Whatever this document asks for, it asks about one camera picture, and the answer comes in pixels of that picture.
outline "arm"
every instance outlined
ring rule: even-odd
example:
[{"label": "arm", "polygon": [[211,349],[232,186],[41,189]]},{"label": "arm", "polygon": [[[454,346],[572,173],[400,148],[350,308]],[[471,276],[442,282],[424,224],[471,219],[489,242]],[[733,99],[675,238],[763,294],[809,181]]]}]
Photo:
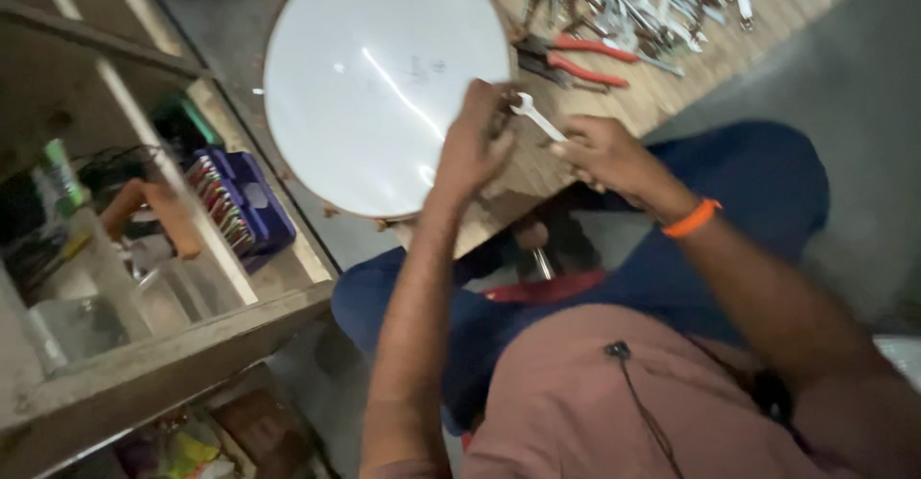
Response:
[{"label": "arm", "polygon": [[502,87],[471,83],[442,149],[378,338],[365,411],[362,470],[433,462],[450,476],[441,437],[441,372],[448,348],[451,263],[461,216],[511,151],[509,132],[487,139]]},{"label": "arm", "polygon": [[[596,189],[621,193],[664,225],[697,208],[700,199],[619,121],[574,117],[570,127],[581,142],[553,150]],[[921,447],[921,397],[840,300],[719,216],[676,243],[754,351],[785,380],[797,399],[797,424],[813,445],[874,476],[921,466],[912,457]]]}]

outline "person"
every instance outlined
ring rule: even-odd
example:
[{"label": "person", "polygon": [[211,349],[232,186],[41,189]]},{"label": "person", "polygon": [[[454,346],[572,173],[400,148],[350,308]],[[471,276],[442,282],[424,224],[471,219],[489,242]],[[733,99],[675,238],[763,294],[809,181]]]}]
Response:
[{"label": "person", "polygon": [[462,214],[513,146],[486,132],[502,91],[470,85],[409,252],[356,265],[333,292],[335,319],[375,356],[361,476],[450,476],[442,423],[475,430],[465,477],[921,476],[921,397],[793,267],[829,199],[789,127],[647,149],[617,120],[569,117],[551,151],[662,228],[566,300],[462,289]]}]

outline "red screwdriver handle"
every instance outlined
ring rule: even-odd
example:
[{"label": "red screwdriver handle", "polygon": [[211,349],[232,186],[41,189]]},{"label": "red screwdriver handle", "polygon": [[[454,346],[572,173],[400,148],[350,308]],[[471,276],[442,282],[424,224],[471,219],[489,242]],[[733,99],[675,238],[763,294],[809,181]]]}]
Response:
[{"label": "red screwdriver handle", "polygon": [[570,73],[575,77],[582,78],[587,82],[623,88],[630,86],[630,83],[624,80],[624,78],[620,78],[612,74],[594,73],[588,69],[585,69],[584,67],[575,65],[559,53],[547,53],[547,65],[553,67],[554,69],[562,69],[567,73]]},{"label": "red screwdriver handle", "polygon": [[603,55],[608,55],[612,58],[616,58],[617,60],[626,61],[629,63],[635,63],[639,61],[639,57],[634,53],[612,48],[603,42],[597,42],[595,40],[583,40],[581,38],[572,38],[565,34],[560,34],[554,39],[554,49],[561,49],[566,51],[591,51]]}]

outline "pliers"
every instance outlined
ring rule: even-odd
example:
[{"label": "pliers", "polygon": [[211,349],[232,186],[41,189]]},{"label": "pliers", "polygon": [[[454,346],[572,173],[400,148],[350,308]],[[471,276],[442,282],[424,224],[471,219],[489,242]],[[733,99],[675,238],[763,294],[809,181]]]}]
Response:
[{"label": "pliers", "polygon": [[634,53],[612,48],[603,42],[572,38],[566,34],[560,34],[553,40],[529,35],[516,43],[515,48],[518,50],[521,69],[536,73],[562,86],[567,86],[569,83],[569,76],[565,73],[588,82],[615,87],[626,88],[630,86],[630,83],[619,76],[595,73],[576,65],[556,52],[557,50],[591,51],[628,63],[636,63],[640,60]]}]

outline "white circular plate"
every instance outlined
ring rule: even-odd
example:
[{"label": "white circular plate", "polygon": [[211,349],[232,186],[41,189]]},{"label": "white circular plate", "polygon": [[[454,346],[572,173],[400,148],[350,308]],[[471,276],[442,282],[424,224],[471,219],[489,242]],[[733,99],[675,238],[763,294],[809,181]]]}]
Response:
[{"label": "white circular plate", "polygon": [[511,78],[490,0],[288,0],[265,57],[265,109],[309,190],[396,218],[422,208],[474,78]]}]

